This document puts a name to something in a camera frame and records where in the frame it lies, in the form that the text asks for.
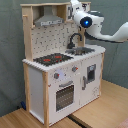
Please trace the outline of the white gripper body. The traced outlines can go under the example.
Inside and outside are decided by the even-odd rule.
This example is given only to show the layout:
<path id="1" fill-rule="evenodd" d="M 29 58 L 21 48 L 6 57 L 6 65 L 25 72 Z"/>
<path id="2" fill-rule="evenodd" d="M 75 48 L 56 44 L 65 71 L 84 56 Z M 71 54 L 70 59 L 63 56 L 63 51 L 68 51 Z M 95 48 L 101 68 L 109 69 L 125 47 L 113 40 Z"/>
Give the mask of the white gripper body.
<path id="1" fill-rule="evenodd" d="M 82 3 L 79 2 L 78 0 L 71 0 L 71 7 L 72 7 L 72 13 L 75 14 L 78 11 L 82 11 L 83 7 L 82 7 Z"/>

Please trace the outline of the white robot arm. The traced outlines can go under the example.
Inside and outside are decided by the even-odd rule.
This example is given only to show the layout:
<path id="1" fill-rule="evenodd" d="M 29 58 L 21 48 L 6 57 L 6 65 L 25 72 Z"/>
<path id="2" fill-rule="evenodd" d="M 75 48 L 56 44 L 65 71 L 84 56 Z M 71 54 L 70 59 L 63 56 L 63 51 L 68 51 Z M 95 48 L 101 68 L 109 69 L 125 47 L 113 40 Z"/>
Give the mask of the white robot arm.
<path id="1" fill-rule="evenodd" d="M 98 11 L 86 12 L 81 2 L 71 0 L 74 22 L 85 29 L 85 37 L 108 42 L 124 42 L 128 40 L 128 22 L 124 23 L 114 35 L 101 33 L 104 16 Z"/>

